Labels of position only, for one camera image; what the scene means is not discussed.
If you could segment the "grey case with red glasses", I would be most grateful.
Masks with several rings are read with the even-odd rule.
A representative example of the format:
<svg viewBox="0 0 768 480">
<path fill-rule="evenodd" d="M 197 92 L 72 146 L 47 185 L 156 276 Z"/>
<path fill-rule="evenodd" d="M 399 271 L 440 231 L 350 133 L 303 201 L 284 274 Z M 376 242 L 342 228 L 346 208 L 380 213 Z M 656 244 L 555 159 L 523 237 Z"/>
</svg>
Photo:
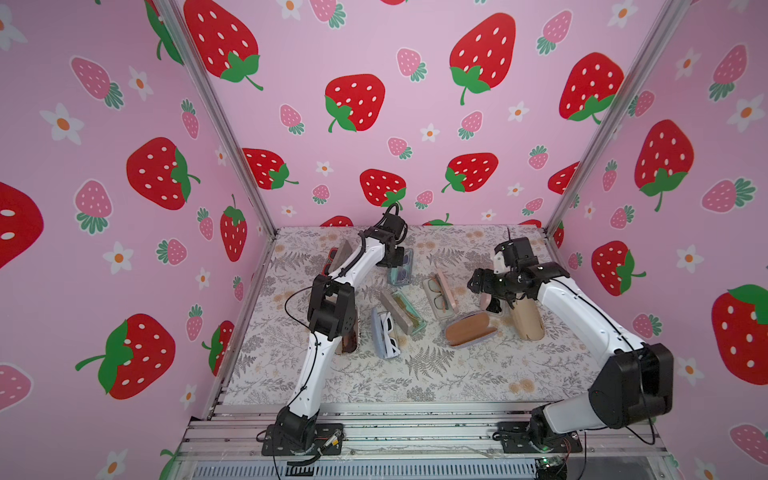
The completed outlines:
<svg viewBox="0 0 768 480">
<path fill-rule="evenodd" d="M 339 270 L 352 255 L 353 248 L 348 240 L 344 240 L 338 247 L 333 247 L 327 256 L 322 273 L 331 276 Z"/>
</svg>

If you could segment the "grey case tan interior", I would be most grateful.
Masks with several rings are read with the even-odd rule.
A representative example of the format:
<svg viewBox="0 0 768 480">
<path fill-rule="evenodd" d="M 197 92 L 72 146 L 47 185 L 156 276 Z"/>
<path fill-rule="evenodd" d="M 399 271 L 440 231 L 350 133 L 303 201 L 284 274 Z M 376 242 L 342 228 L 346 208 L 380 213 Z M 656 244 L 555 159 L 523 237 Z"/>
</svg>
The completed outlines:
<svg viewBox="0 0 768 480">
<path fill-rule="evenodd" d="M 452 348 L 465 348 L 498 334 L 498 328 L 485 311 L 476 311 L 450 321 L 444 329 L 446 343 Z"/>
</svg>

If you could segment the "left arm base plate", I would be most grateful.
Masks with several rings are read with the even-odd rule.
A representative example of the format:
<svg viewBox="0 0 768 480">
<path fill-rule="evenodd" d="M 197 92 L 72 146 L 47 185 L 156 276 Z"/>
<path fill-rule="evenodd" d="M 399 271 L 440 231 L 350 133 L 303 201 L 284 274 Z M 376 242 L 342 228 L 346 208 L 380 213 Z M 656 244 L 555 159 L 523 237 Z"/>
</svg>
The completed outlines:
<svg viewBox="0 0 768 480">
<path fill-rule="evenodd" d="M 341 454 L 345 439 L 342 423 L 319 423 L 299 427 L 269 425 L 262 440 L 265 457 L 305 457 L 290 466 L 308 466 L 324 456 Z"/>
</svg>

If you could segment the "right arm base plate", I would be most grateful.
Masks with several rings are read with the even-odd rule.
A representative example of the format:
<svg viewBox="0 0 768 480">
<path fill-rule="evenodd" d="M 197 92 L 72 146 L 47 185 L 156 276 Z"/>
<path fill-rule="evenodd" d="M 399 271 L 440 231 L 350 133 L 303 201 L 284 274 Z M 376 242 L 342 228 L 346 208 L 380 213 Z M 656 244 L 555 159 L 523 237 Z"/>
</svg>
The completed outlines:
<svg viewBox="0 0 768 480">
<path fill-rule="evenodd" d="M 583 445 L 577 433 L 553 433 L 548 427 L 536 422 L 499 422 L 491 439 L 499 442 L 507 454 L 583 452 Z"/>
</svg>

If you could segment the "grey case mint interior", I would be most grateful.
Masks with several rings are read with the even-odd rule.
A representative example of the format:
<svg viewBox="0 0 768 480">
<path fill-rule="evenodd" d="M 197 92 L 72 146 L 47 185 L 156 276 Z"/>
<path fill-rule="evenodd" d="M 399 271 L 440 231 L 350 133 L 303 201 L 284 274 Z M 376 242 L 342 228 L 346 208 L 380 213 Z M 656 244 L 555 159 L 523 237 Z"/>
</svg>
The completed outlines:
<svg viewBox="0 0 768 480">
<path fill-rule="evenodd" d="M 380 302 L 400 327 L 409 336 L 418 334 L 426 328 L 426 320 L 419 314 L 405 293 L 401 290 L 379 294 Z"/>
</svg>

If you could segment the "floral table mat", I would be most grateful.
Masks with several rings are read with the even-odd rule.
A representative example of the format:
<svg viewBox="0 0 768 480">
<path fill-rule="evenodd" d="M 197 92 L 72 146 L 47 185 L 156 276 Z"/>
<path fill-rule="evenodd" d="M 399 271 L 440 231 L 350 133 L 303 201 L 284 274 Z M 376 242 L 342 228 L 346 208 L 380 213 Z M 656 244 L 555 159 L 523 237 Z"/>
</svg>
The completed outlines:
<svg viewBox="0 0 768 480">
<path fill-rule="evenodd" d="M 239 350 L 224 401 L 228 405 L 282 405 L 292 399 L 306 358 L 309 285 L 329 251 L 357 245 L 354 227 L 287 227 L 276 239 L 262 291 Z M 396 330 L 396 358 L 376 354 L 371 312 L 390 289 L 376 268 L 356 290 L 360 314 L 357 349 L 336 356 L 323 390 L 327 403 L 554 401 L 584 393 L 598 374 L 588 348 L 556 315 L 541 313 L 541 340 L 520 338 L 509 319 L 493 318 L 496 332 L 483 342 L 450 347 L 445 321 L 436 319 L 423 282 L 446 275 L 461 313 L 479 307 L 466 284 L 474 270 L 491 266 L 495 246 L 527 237 L 541 260 L 549 259 L 542 233 L 532 226 L 414 227 L 405 246 L 414 253 L 406 298 L 426 322 L 413 335 Z"/>
</svg>

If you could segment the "blue-grey case purple glasses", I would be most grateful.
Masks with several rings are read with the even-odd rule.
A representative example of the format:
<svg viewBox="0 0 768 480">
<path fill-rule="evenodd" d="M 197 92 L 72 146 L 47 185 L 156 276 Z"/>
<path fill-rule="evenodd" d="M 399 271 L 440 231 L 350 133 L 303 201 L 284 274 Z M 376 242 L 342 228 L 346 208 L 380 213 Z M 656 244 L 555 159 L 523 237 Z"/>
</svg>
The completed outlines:
<svg viewBox="0 0 768 480">
<path fill-rule="evenodd" d="M 389 283 L 395 287 L 409 285 L 412 281 L 414 253 L 412 248 L 406 248 L 403 264 L 389 269 Z"/>
</svg>

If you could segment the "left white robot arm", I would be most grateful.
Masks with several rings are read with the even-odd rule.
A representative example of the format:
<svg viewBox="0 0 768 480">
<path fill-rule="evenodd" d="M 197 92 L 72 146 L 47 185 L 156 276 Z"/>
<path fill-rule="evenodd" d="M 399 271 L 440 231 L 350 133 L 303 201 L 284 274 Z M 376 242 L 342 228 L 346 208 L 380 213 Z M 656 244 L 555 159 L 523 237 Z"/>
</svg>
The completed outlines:
<svg viewBox="0 0 768 480">
<path fill-rule="evenodd" d="M 309 343 L 293 398 L 279 411 L 274 437 L 296 450 L 307 450 L 314 441 L 322 390 L 328 368 L 343 337 L 358 318 L 356 288 L 375 267 L 403 264 L 401 243 L 408 232 L 400 207 L 387 207 L 382 218 L 359 233 L 359 244 L 350 256 L 328 275 L 312 282 L 307 307 Z"/>
</svg>

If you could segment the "light blue case white glasses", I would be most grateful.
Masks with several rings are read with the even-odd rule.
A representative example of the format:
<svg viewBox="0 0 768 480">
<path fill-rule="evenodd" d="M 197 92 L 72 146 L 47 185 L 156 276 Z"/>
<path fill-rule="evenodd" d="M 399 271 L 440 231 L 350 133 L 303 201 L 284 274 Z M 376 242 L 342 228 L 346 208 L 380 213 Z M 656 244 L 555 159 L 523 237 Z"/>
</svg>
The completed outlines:
<svg viewBox="0 0 768 480">
<path fill-rule="evenodd" d="M 376 355 L 385 360 L 400 356 L 401 350 L 393 336 L 395 322 L 388 311 L 374 308 L 371 311 L 372 339 Z"/>
</svg>

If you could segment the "aluminium rail frame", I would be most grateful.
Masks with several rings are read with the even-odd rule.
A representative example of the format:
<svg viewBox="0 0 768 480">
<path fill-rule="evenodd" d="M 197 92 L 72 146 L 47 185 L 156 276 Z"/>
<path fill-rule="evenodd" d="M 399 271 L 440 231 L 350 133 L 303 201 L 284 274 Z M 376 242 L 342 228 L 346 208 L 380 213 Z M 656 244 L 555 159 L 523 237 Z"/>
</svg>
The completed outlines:
<svg viewBox="0 0 768 480">
<path fill-rule="evenodd" d="M 535 460 L 565 457 L 567 479 L 680 479 L 663 440 L 646 424 L 579 431 L 582 453 L 507 454 L 491 435 L 499 422 L 528 422 L 521 402 L 324 404 L 319 423 L 342 423 L 341 454 L 261 454 L 274 405 L 216 406 L 190 423 L 165 479 L 535 479 Z"/>
</svg>

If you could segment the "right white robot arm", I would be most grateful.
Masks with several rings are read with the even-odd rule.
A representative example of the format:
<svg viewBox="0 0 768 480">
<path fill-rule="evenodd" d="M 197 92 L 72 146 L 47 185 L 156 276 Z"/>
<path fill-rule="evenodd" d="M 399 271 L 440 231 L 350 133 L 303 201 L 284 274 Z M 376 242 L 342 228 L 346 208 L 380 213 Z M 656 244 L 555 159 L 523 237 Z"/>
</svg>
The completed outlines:
<svg viewBox="0 0 768 480">
<path fill-rule="evenodd" d="M 532 445 L 543 448 L 581 430 L 622 429 L 672 410 L 674 356 L 668 348 L 615 323 L 560 264 L 540 262 L 525 237 L 498 244 L 493 261 L 493 268 L 475 269 L 467 282 L 471 292 L 489 295 L 489 311 L 524 299 L 539 302 L 576 334 L 600 369 L 585 393 L 532 411 Z"/>
</svg>

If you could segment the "pink case black glasses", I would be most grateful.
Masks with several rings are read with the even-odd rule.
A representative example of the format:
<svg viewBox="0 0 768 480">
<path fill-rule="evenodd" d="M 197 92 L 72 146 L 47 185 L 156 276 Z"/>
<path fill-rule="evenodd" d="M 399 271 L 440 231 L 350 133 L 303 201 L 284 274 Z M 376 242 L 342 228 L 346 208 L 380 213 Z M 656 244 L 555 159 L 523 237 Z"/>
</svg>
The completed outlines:
<svg viewBox="0 0 768 480">
<path fill-rule="evenodd" d="M 479 307 L 482 310 L 489 311 L 492 303 L 492 296 L 488 293 L 481 293 L 479 298 Z"/>
</svg>

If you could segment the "pink case round glasses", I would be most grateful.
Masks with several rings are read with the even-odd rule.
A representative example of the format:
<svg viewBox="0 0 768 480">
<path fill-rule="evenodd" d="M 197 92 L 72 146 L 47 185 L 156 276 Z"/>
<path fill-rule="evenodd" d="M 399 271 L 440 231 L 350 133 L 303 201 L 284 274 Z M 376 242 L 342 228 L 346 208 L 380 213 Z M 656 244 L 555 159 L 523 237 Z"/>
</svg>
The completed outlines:
<svg viewBox="0 0 768 480">
<path fill-rule="evenodd" d="M 448 286 L 447 277 L 437 270 L 422 282 L 428 304 L 437 320 L 449 320 L 458 313 L 457 302 Z"/>
</svg>

